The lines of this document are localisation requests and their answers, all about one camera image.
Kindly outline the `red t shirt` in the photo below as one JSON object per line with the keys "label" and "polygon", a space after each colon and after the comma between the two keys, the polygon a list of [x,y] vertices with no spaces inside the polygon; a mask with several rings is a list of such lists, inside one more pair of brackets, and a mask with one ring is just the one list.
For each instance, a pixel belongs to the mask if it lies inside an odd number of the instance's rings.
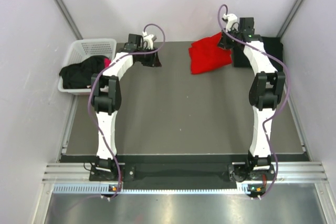
{"label": "red t shirt", "polygon": [[222,34],[217,33],[191,44],[188,49],[191,74],[210,72],[232,63],[231,51],[217,46],[221,37]]}

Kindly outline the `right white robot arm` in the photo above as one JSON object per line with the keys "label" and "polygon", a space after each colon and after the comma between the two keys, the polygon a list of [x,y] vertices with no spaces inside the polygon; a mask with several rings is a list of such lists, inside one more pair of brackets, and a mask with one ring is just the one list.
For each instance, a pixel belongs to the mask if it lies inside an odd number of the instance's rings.
{"label": "right white robot arm", "polygon": [[245,176],[256,180],[274,172],[269,144],[272,117],[281,102],[286,76],[271,63],[260,35],[254,33],[254,19],[234,14],[223,14],[226,23],[218,46],[223,49],[240,47],[254,72],[249,90],[249,103],[253,109],[253,139],[249,148]]}

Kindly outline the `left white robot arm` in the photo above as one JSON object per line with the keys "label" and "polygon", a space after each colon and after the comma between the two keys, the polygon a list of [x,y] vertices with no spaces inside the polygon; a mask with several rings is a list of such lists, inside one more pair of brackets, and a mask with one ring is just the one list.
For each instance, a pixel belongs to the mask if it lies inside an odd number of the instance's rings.
{"label": "left white robot arm", "polygon": [[154,47],[155,40],[156,35],[145,31],[142,35],[129,34],[128,42],[102,74],[94,74],[91,77],[89,98],[97,117],[98,150],[91,168],[90,180],[119,180],[115,122],[122,102],[120,80],[136,62],[146,67],[161,66],[157,49]]}

